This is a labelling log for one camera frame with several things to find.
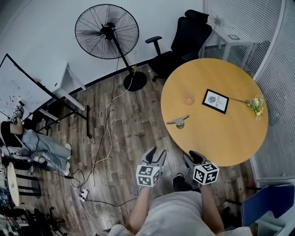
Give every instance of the wooden floor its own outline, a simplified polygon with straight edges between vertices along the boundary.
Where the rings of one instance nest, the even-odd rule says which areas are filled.
[[[110,157],[98,163],[94,169],[95,187],[89,189],[90,200],[119,205],[135,198],[138,188],[135,178],[136,166],[140,163],[142,154],[154,146],[157,146],[159,152],[166,149],[167,159],[164,177],[153,189],[153,196],[172,192],[171,181],[181,163],[182,151],[170,138],[161,116],[160,98],[165,81],[151,82],[154,74],[147,65],[138,70],[147,74],[147,84],[139,91],[126,93],[112,104],[109,119],[112,150]],[[125,91],[122,82],[126,75],[122,73],[115,78],[114,97]],[[93,167],[106,122],[106,106],[111,101],[112,87],[113,77],[74,95],[80,103],[91,107],[90,130],[93,138],[87,138],[86,122],[77,115],[63,119],[49,131],[49,136],[56,142],[63,145],[68,142],[72,145],[72,173],[80,168],[86,177]],[[55,114],[59,117],[68,112],[68,109],[62,106],[54,106]],[[105,158],[110,147],[111,142],[106,131],[97,160]],[[81,204],[76,188],[71,185],[69,179],[39,170],[36,170],[34,175],[40,179],[42,197],[23,197],[25,207],[36,207],[44,213],[48,213],[49,208],[54,207],[54,215],[65,219],[63,228],[70,236],[92,236],[97,232],[82,205],[96,227],[105,230],[114,224],[124,224],[135,203],[131,201],[121,207],[99,202]],[[83,179],[80,171],[74,177],[80,181]],[[226,198],[243,201],[248,194],[253,194],[244,191],[245,186],[253,183],[249,161],[236,166],[221,167],[218,182],[211,185],[218,208],[228,206],[224,203]],[[93,184],[91,177],[85,187],[91,187]],[[230,207],[234,214],[240,214],[239,207],[232,204]]]

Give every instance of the picture frame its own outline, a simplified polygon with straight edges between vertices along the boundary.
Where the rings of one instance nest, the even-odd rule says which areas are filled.
[[[215,111],[226,114],[227,105],[229,103],[229,97],[226,97],[213,90],[207,89],[202,104]]]

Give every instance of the standing fan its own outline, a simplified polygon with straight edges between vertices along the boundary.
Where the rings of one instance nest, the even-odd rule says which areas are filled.
[[[76,38],[87,53],[102,59],[122,57],[129,75],[124,79],[124,87],[137,91],[146,84],[147,77],[142,72],[133,72],[125,58],[135,47],[139,29],[136,20],[125,9],[101,4],[84,11],[75,26]]]

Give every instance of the black stand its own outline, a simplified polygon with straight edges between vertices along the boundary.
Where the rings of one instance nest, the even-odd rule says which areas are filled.
[[[29,76],[12,58],[11,56],[9,56],[8,54],[5,55],[5,57],[8,57],[13,64],[23,73],[25,74],[33,83],[35,83],[38,87],[40,87],[44,92],[46,92],[48,95],[50,95],[52,98],[56,99],[56,101],[59,101],[60,103],[62,103],[65,107],[69,108],[72,112],[70,112],[69,114],[63,116],[62,118],[59,118],[55,121],[53,121],[52,123],[46,125],[45,127],[43,127],[42,129],[37,130],[36,132],[40,132],[43,129],[46,129],[47,127],[51,126],[54,123],[59,122],[60,120],[72,115],[72,114],[76,114],[78,116],[80,116],[81,118],[83,118],[84,120],[86,120],[86,132],[87,132],[87,137],[91,138],[91,134],[89,132],[89,110],[90,107],[87,105],[87,110],[86,110],[86,117],[84,115],[82,115],[81,113],[79,113],[78,111],[76,111],[74,108],[72,108],[70,105],[66,104],[63,100],[61,100],[58,96],[56,96],[54,93],[52,93],[50,90],[48,90],[43,84],[41,84],[40,82],[36,82],[31,76]]]
[[[56,221],[56,220],[53,218],[53,214],[52,214],[52,210],[54,210],[54,208],[51,207],[49,210],[50,210],[50,213],[47,214],[46,217],[47,217],[47,219],[48,219],[48,221],[49,221],[49,224],[50,224],[51,227],[52,227],[52,230],[53,230],[54,232],[56,232],[56,231],[59,232],[62,236],[67,236],[68,234],[67,234],[67,233],[63,233],[62,231],[60,231],[60,229],[59,229],[59,227],[58,227],[58,225],[59,225],[60,223],[64,223],[65,220],[62,219],[62,220],[60,220],[60,221]]]
[[[120,48],[120,45],[119,45],[116,37],[113,36],[112,39],[114,40],[114,43],[116,44],[118,51],[121,54],[121,57],[122,57],[125,65],[127,66],[128,71],[129,71],[129,75],[124,79],[124,82],[123,82],[124,88],[128,91],[138,91],[138,90],[142,89],[147,83],[147,80],[148,80],[147,76],[143,72],[137,71],[134,73],[131,70],[131,68],[129,67],[128,62],[127,62],[127,60]]]
[[[32,186],[32,187],[18,186],[18,189],[32,190],[33,191],[32,193],[19,192],[19,195],[34,196],[37,199],[39,199],[41,197],[41,187],[40,187],[39,181],[38,181],[38,179],[36,177],[19,175],[19,174],[16,174],[16,176],[17,176],[17,178],[31,180],[31,186]]]

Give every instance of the hand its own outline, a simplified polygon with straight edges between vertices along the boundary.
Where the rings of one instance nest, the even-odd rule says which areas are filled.
[[[17,115],[18,118],[23,118],[24,114],[22,113],[22,111],[19,111],[19,114]]]

